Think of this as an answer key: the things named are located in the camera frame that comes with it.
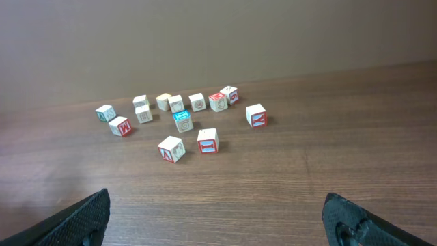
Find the black object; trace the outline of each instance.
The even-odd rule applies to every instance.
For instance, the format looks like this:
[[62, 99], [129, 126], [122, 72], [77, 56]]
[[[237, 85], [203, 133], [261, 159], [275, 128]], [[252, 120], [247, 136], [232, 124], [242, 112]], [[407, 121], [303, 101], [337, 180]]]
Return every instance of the black object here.
[[110, 206], [108, 190], [103, 189], [1, 241], [0, 246], [101, 245], [109, 220]]
[[326, 196], [322, 220], [331, 246], [431, 245], [335, 193]]

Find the wooden floor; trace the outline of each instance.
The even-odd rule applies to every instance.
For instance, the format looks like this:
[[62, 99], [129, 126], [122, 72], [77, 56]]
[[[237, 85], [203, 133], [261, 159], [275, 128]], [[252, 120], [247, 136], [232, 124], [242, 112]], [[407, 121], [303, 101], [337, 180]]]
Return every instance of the wooden floor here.
[[[437, 244], [436, 62], [237, 86], [237, 105], [192, 113], [187, 133], [156, 107], [139, 125], [131, 98], [1, 115], [0, 238], [106, 187], [105, 245], [327, 245], [328, 192]], [[98, 121], [103, 103], [131, 136]], [[257, 103], [266, 128], [246, 121]], [[200, 155], [202, 128], [218, 154]], [[156, 147], [169, 135], [187, 149], [177, 164]]]

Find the block top face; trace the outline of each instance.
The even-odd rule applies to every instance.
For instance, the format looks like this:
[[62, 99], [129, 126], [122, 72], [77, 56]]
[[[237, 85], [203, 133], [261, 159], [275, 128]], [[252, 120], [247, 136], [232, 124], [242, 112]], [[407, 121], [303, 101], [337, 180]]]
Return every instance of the block top face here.
[[169, 97], [169, 104], [179, 101], [182, 101], [182, 97], [180, 95]]
[[164, 93], [164, 94], [158, 96], [156, 99], [157, 100], [165, 100], [165, 99], [168, 99], [168, 98], [171, 98], [171, 95], [168, 94], [168, 93]]
[[128, 118], [123, 117], [123, 116], [118, 116], [116, 117], [114, 120], [111, 120], [111, 122], [109, 122], [109, 124], [111, 126], [118, 126], [120, 123], [122, 123], [123, 121], [127, 120]]
[[256, 113], [265, 112], [266, 110], [262, 107], [261, 104], [252, 105], [246, 107], [246, 111], [249, 112], [251, 115]]
[[142, 95], [142, 96], [135, 96], [134, 100], [132, 101], [132, 103], [136, 103], [136, 102], [142, 102], [147, 98], [146, 95]]
[[143, 113], [143, 112], [146, 112], [146, 111], [149, 111], [149, 110], [150, 110], [149, 105], [144, 105], [144, 106], [136, 107], [135, 108], [135, 114]]
[[164, 139], [158, 147], [166, 150], [172, 149], [172, 147], [176, 146], [179, 142], [181, 142], [180, 138], [168, 136], [168, 138]]
[[191, 102], [204, 99], [202, 93], [197, 93], [197, 94], [191, 95], [191, 96], [189, 96], [189, 98], [190, 98]]
[[103, 105], [100, 108], [96, 109], [96, 112], [105, 112], [106, 110], [110, 109], [112, 106], [111, 105]]
[[173, 117], [175, 118], [175, 120], [184, 120], [190, 118], [190, 112], [188, 112], [188, 110], [183, 110], [181, 112], [173, 114]]
[[232, 87], [232, 86], [227, 86], [224, 87], [223, 89], [220, 90], [221, 93], [231, 93], [233, 91], [235, 91], [237, 88]]
[[215, 128], [202, 129], [199, 131], [197, 141], [216, 139], [217, 130]]
[[210, 98], [211, 98], [212, 100], [218, 100], [218, 99], [222, 99], [222, 98], [225, 98], [225, 97], [226, 97], [226, 95], [224, 95], [224, 94], [221, 93], [221, 92], [219, 92], [219, 93], [215, 93], [215, 94], [213, 94], [213, 95], [210, 96]]

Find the letter block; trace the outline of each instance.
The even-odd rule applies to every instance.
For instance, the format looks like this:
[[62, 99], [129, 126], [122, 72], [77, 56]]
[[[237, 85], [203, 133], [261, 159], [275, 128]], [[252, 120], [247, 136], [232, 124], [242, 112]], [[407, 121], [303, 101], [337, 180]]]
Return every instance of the letter block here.
[[193, 110], [193, 112], [206, 109], [205, 98], [203, 97], [202, 93], [191, 95], [189, 96], [189, 98], [191, 103], [191, 109]]
[[213, 154], [219, 151], [219, 136], [215, 128], [203, 129], [197, 136], [200, 153]]
[[246, 118], [252, 128], [267, 126], [267, 113], [260, 104], [246, 107]]
[[164, 93], [156, 98], [156, 104], [160, 110], [168, 111], [170, 109], [169, 98], [171, 98], [171, 95], [168, 93]]
[[137, 115], [140, 124], [153, 120], [152, 113], [150, 113], [149, 105], [136, 107], [135, 114]]
[[210, 106], [215, 112], [220, 112], [227, 109], [226, 95], [223, 93], [215, 93], [210, 96]]
[[149, 100], [147, 99], [146, 95], [135, 96], [132, 103], [134, 104], [134, 107], [141, 107], [144, 105], [149, 105]]
[[111, 131], [114, 135], [120, 137], [127, 136], [132, 132], [132, 126], [130, 125], [128, 118], [122, 116], [118, 116], [109, 122], [109, 127], [111, 127]]
[[100, 121], [110, 122], [117, 114], [111, 105], [103, 105], [96, 109], [97, 117]]
[[221, 93], [226, 95], [226, 101], [229, 105], [238, 102], [238, 89], [232, 86], [224, 87], [220, 90]]
[[173, 114], [175, 118], [176, 127], [180, 133], [189, 131], [193, 129], [193, 121], [191, 120], [191, 115], [188, 110], [183, 110], [182, 112]]
[[171, 163], [176, 163], [184, 154], [185, 147], [182, 140], [177, 137], [169, 136], [158, 145], [161, 157]]
[[169, 98], [170, 109], [172, 113], [177, 113], [185, 110], [184, 101], [180, 95]]

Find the background wall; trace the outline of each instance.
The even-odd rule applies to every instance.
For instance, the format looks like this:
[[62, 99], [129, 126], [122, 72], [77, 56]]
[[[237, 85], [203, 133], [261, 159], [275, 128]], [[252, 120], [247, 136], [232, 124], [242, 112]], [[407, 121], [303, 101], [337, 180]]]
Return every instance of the background wall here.
[[2, 0], [0, 111], [437, 58], [435, 0]]

